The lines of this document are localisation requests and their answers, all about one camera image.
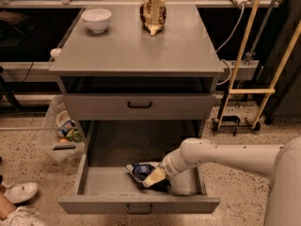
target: cabinet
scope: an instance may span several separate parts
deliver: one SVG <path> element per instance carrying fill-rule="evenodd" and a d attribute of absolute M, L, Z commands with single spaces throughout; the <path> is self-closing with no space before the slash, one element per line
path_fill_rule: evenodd
<path fill-rule="evenodd" d="M 205 195 L 201 169 L 179 177 L 187 196 L 144 189 L 125 169 L 201 136 L 223 67 L 198 10 L 167 5 L 165 28 L 151 37 L 139 6 L 102 8 L 113 14 L 108 30 L 94 35 L 78 20 L 50 69 L 87 138 L 75 193 L 59 203 L 71 214 L 212 213 L 219 199 Z"/>

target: black drawer handle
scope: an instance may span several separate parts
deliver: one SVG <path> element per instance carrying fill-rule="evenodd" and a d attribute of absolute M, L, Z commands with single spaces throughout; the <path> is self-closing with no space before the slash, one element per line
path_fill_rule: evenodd
<path fill-rule="evenodd" d="M 150 204 L 150 210 L 147 211 L 147 212 L 132 212 L 130 210 L 130 204 L 127 204 L 126 205 L 126 212 L 129 214 L 129 215 L 148 215 L 152 212 L 152 205 Z"/>
<path fill-rule="evenodd" d="M 140 105 L 140 106 L 131 105 L 131 102 L 128 102 L 128 107 L 131 109 L 149 109 L 151 108 L 151 106 L 152 106 L 152 102 L 149 102 L 148 105 Z"/>

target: speckled floor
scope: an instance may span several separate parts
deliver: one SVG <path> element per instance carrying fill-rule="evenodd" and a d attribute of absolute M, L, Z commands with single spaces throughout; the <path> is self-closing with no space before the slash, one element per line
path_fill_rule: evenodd
<path fill-rule="evenodd" d="M 227 115 L 247 117 L 252 121 L 257 107 L 252 103 L 227 107 Z M 216 117 L 214 107 L 212 117 Z M 262 225 L 267 196 L 268 180 L 235 169 L 215 164 L 203 166 L 205 185 L 209 196 L 220 197 L 221 203 L 211 215 L 67 215 L 56 200 L 71 195 L 79 160 L 57 163 L 44 150 L 35 146 L 38 131 L 3 131 L 4 128 L 40 127 L 43 116 L 0 115 L 0 148 L 3 157 L 0 172 L 7 183 L 35 181 L 40 185 L 39 194 L 26 205 L 39 208 L 40 216 L 48 225 Z M 208 120 L 203 137 L 216 144 L 279 144 L 287 143 L 301 135 L 301 121 L 274 121 L 254 132 L 239 128 L 234 137 L 232 129 L 211 130 Z"/>

